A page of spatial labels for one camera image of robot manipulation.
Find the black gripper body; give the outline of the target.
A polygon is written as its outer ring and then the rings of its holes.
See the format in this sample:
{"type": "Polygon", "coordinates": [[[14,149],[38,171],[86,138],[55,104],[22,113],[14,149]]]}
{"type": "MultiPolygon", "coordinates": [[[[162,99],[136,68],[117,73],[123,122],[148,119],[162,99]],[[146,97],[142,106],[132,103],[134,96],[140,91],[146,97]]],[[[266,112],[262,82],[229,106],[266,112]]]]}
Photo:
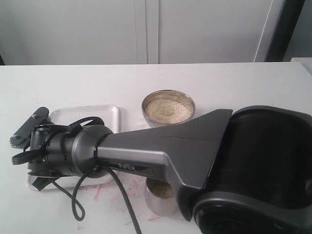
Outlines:
{"type": "Polygon", "coordinates": [[[72,125],[42,124],[35,127],[30,150],[39,150],[39,155],[28,163],[28,174],[43,178],[69,177],[73,175],[71,147],[68,137],[72,125]]]}

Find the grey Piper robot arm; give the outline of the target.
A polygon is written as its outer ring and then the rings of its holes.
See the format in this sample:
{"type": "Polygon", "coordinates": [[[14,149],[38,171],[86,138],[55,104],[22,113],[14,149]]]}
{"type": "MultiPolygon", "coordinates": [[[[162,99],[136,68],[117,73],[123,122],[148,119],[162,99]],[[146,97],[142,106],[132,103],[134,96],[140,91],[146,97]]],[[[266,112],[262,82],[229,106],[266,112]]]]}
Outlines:
{"type": "Polygon", "coordinates": [[[312,117],[271,106],[217,109],[177,125],[113,133],[99,117],[70,125],[39,108],[10,139],[42,190],[66,176],[122,171],[167,182],[204,234],[312,231],[312,117]]]}

